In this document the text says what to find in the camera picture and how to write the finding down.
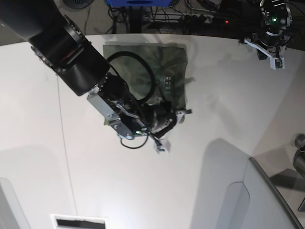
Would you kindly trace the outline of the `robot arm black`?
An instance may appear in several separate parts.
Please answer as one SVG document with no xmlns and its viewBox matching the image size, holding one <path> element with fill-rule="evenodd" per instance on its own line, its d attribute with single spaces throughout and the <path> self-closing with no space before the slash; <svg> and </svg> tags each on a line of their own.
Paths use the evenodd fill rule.
<svg viewBox="0 0 305 229">
<path fill-rule="evenodd" d="M 160 139 L 177 123 L 170 102 L 149 105 L 157 87 L 155 75 L 139 55 L 121 51 L 103 57 L 68 16 L 62 15 L 52 0 L 3 0 L 0 21 L 31 45 L 34 53 L 77 95 L 103 115 L 120 138 L 137 136 Z M 111 62 L 120 57 L 137 60 L 147 71 L 150 89 L 136 99 L 127 82 Z"/>
<path fill-rule="evenodd" d="M 262 14 L 259 43 L 271 56 L 280 58 L 292 36 L 288 29 L 292 23 L 290 8 L 285 0 L 262 0 L 259 6 Z"/>
</svg>

